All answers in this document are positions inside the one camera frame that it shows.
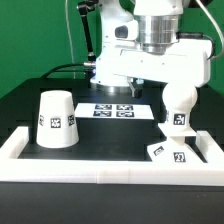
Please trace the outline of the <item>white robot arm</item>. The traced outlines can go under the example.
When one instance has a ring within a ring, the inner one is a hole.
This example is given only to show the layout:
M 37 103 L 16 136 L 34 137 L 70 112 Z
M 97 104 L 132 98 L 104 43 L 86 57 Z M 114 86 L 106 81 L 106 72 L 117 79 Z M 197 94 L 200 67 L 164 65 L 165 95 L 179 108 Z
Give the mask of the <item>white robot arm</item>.
M 183 10 L 201 0 L 131 0 L 132 13 L 120 0 L 99 0 L 102 49 L 96 59 L 93 88 L 136 96 L 146 80 L 190 82 L 210 79 L 214 45 L 201 33 L 181 32 Z

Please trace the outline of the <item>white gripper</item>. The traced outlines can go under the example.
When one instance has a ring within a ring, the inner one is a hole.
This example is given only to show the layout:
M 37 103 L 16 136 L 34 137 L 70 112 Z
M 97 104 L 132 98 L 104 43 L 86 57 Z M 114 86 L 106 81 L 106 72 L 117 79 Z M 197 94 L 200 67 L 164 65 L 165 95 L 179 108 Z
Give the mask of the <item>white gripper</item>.
M 140 98 L 144 80 L 187 81 L 201 87 L 210 79 L 210 42 L 178 42 L 162 55 L 139 49 L 116 48 L 99 58 L 99 80 L 104 85 L 126 82 L 133 98 Z

